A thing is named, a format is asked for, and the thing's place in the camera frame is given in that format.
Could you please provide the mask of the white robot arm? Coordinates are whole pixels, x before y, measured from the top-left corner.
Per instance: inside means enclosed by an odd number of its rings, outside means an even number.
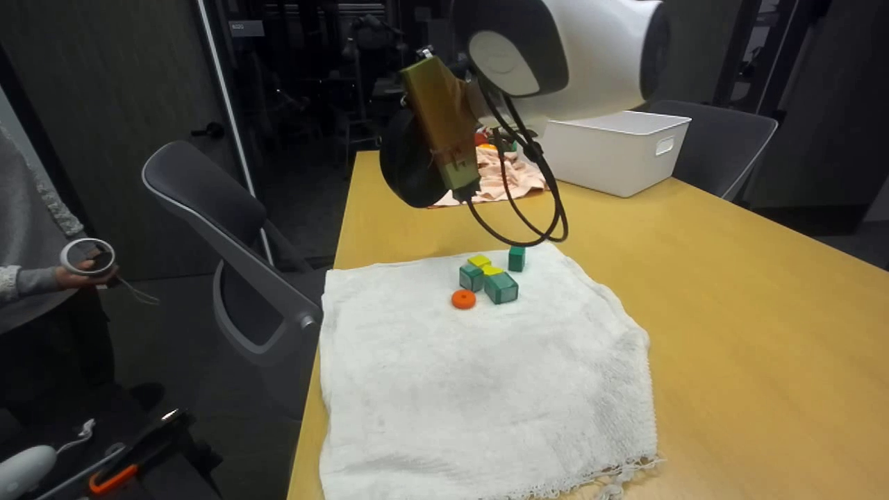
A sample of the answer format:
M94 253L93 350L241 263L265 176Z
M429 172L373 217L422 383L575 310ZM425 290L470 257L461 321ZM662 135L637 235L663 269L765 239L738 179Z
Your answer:
M643 104L669 51L663 0L454 0L450 18L493 86L552 119Z

